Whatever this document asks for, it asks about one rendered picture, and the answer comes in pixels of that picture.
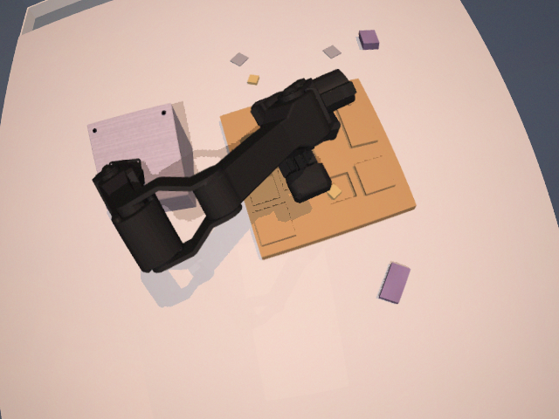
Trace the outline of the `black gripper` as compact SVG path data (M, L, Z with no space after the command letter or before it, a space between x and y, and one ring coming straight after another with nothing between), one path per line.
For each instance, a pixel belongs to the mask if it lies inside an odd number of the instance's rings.
M297 203L329 191L332 185L326 169L316 161L312 150L295 150L279 165L279 170Z

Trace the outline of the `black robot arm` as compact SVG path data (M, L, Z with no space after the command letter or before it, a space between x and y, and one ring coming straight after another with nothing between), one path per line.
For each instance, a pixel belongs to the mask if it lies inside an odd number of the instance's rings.
M103 166L94 186L141 271L161 273L194 257L212 230L235 217L241 203L292 152L335 140L341 123L334 111L355 101L355 93L340 69L296 80L251 109L260 129L193 176L160 176L144 185L139 158ZM191 240L177 235L157 191L193 191L206 217Z

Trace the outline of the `orange square puzzle board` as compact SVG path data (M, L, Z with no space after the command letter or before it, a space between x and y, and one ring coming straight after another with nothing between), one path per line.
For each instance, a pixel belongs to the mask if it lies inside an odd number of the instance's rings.
M334 111L335 140L312 152L342 190L294 201L279 166L244 200L262 259L277 257L416 208L404 172L359 79L355 101ZM229 152L260 129L251 106L219 116Z

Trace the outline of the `tan square block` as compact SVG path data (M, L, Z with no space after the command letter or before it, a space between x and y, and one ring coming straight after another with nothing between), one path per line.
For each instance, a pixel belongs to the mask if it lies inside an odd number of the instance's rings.
M341 189L339 189L334 183L331 185L331 188L329 191L327 191L327 194L334 200L338 195L340 195L342 192Z
M258 82L259 82L259 75L250 75L247 85L252 84L257 86Z

